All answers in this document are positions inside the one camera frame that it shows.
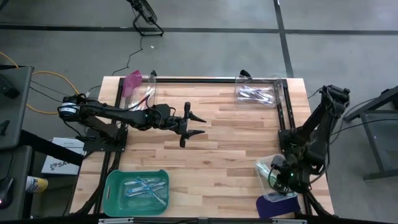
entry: teal plastic tray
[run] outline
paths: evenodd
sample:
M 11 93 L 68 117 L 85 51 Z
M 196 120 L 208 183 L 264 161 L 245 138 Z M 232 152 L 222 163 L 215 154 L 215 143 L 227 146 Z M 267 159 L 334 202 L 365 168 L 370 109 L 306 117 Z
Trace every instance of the teal plastic tray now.
M 160 178 L 161 182 L 165 182 L 162 189 L 156 190 L 156 195 L 162 199 L 166 206 L 159 202 L 153 195 L 144 193 L 132 197 L 126 196 L 126 191 L 139 187 L 140 185 L 125 185 L 126 182 L 139 179 Z M 110 217 L 131 217 L 131 216 L 148 216 L 160 215 L 169 205 L 169 175 L 166 171 L 150 171 L 150 172 L 122 172 L 115 170 L 106 179 L 103 210 Z

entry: gray floor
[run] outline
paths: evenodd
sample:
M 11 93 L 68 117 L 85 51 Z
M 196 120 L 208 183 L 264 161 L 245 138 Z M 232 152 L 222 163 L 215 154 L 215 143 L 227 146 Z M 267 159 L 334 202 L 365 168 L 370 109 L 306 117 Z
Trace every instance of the gray floor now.
M 277 29 L 272 0 L 149 0 L 164 27 Z M 397 30 L 395 0 L 280 0 L 287 29 Z M 131 26 L 124 0 L 14 0 L 0 12 L 0 22 L 73 26 Z M 20 65 L 62 73 L 85 92 L 102 77 L 126 65 L 139 49 L 134 32 L 48 32 L 0 30 L 0 51 Z M 398 35 L 287 35 L 294 77 L 304 78 L 308 94 L 322 85 L 351 89 L 351 105 L 397 85 Z M 139 69 L 171 76 L 235 76 L 241 69 L 257 77 L 286 77 L 279 34 L 166 33 L 145 38 L 143 51 L 132 57 L 127 75 Z M 9 63 L 0 57 L 0 63 Z M 56 77 L 34 80 L 73 93 Z M 312 109 L 318 96 L 310 99 Z M 29 103 L 55 111 L 57 102 L 34 92 Z M 42 125 L 46 121 L 51 126 Z M 27 110 L 24 128 L 50 139 L 72 137 L 57 116 Z M 328 183 L 337 215 L 346 218 L 398 222 L 398 178 L 364 182 L 377 171 L 362 127 L 341 134 L 331 146 Z M 59 215 L 68 189 L 47 192 L 38 215 Z

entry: purple object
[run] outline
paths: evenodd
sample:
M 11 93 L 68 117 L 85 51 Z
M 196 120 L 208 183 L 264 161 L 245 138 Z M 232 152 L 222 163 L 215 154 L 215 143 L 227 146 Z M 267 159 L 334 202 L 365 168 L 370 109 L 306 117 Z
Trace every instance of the purple object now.
M 123 97 L 129 97 L 134 92 L 136 87 L 139 87 L 142 83 L 142 75 L 139 70 L 131 73 L 124 78 L 123 83 Z
M 256 202 L 260 218 L 270 218 L 290 212 L 299 212 L 300 205 L 297 197 L 289 198 L 279 202 L 270 202 L 260 196 Z

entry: wooden tabletop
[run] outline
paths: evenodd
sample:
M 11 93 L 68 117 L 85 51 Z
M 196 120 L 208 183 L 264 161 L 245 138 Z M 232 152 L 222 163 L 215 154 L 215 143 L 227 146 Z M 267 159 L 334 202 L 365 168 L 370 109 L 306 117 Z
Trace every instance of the wooden tabletop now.
M 119 78 L 104 77 L 100 102 L 114 104 Z M 304 81 L 287 81 L 295 123 L 300 126 L 310 115 Z M 262 189 L 254 163 L 260 157 L 280 153 L 277 111 L 237 109 L 234 84 L 227 83 L 158 83 L 156 97 L 156 103 L 176 108 L 176 116 L 183 115 L 186 101 L 191 102 L 191 110 L 207 123 L 189 121 L 188 127 L 206 133 L 187 140 L 182 149 L 180 136 L 174 132 L 129 128 L 119 169 L 164 169 L 169 173 L 170 202 L 162 217 L 258 218 L 256 200 Z M 103 157 L 103 152 L 94 152 L 83 161 L 71 212 L 80 209 L 97 187 Z M 334 213 L 326 177 L 312 188 L 324 208 Z M 301 195 L 299 202 L 304 212 Z

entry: robotic arm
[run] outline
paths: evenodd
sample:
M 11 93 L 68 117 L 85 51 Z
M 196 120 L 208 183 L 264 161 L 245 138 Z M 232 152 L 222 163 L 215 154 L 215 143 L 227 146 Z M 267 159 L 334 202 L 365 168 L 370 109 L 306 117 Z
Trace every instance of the robotic arm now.
M 303 126 L 279 131 L 279 144 L 285 159 L 275 156 L 271 169 L 278 170 L 271 187 L 287 194 L 290 190 L 305 194 L 315 211 L 329 215 L 310 193 L 311 184 L 318 180 L 330 164 L 329 138 L 337 121 L 349 106 L 349 90 L 333 85 L 323 86 L 321 103 Z M 310 175 L 317 175 L 310 180 Z
M 64 97 L 62 106 L 58 107 L 58 113 L 64 122 L 79 122 L 97 132 L 95 136 L 80 136 L 82 141 L 99 141 L 111 146 L 118 146 L 123 144 L 123 141 L 125 142 L 127 129 L 119 128 L 115 124 L 106 124 L 96 117 L 99 116 L 120 121 L 140 131 L 150 128 L 174 131 L 181 135 L 180 147 L 185 147 L 186 139 L 204 133 L 201 130 L 187 130 L 188 119 L 206 122 L 195 116 L 190 108 L 191 104 L 186 102 L 184 117 L 170 115 L 173 108 L 167 104 L 153 105 L 145 110 L 130 111 L 133 108 L 120 109 L 97 100 L 87 99 L 84 94 L 79 94 Z

